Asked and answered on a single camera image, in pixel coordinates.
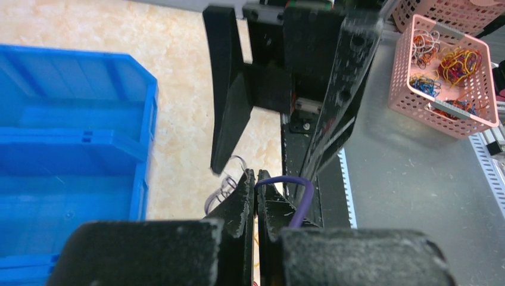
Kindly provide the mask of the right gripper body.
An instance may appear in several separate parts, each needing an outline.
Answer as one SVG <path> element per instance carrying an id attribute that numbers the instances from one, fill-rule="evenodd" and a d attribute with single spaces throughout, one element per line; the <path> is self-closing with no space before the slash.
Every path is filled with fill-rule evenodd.
<path id="1" fill-rule="evenodd" d="M 246 3 L 252 63 L 245 77 L 252 107 L 279 113 L 320 115 L 329 83 L 338 34 L 348 15 L 378 15 L 385 24 L 387 7 L 359 2 L 260 1 Z M 367 74 L 352 102 L 356 113 Z"/>

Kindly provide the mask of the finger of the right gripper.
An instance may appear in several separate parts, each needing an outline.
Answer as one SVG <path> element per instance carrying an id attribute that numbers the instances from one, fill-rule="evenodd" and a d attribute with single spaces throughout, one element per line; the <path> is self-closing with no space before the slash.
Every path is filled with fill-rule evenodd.
<path id="1" fill-rule="evenodd" d="M 213 80 L 214 130 L 210 168 L 219 175 L 249 122 L 253 101 L 245 77 L 235 9 L 209 5 L 202 16 Z"/>
<path id="2" fill-rule="evenodd" d="M 378 15 L 348 15 L 338 42 L 316 130 L 310 141 L 300 175 L 314 181 L 349 139 L 356 119 L 350 111 L 384 27 Z"/>

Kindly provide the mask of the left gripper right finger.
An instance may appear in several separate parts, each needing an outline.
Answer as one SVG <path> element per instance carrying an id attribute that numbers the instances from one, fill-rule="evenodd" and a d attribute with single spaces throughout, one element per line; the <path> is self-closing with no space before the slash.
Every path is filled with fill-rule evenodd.
<path id="1" fill-rule="evenodd" d="M 262 170 L 256 183 L 261 285 L 319 285 L 320 229 L 302 219 L 291 225 L 302 208 L 295 208 L 276 189 L 276 183 L 304 186 L 299 177 L 271 178 Z"/>

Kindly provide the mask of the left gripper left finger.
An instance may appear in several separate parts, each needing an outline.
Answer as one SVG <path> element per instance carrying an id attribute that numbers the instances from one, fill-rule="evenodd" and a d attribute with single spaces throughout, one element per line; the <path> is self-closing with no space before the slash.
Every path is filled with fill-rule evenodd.
<path id="1" fill-rule="evenodd" d="M 218 255 L 216 285 L 253 285 L 254 219 L 256 193 L 254 171 L 247 169 L 237 187 L 207 218 L 224 223 Z"/>

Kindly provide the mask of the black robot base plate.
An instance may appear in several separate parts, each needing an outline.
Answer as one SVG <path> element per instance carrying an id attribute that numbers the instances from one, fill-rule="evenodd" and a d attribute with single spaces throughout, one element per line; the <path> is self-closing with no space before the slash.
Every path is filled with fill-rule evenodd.
<path id="1" fill-rule="evenodd" d="M 289 128 L 289 117 L 280 117 L 282 173 L 298 176 L 310 142 L 308 133 Z M 306 219 L 321 228 L 356 228 L 356 214 L 347 158 L 342 148 L 333 153 L 314 177 L 314 196 Z"/>

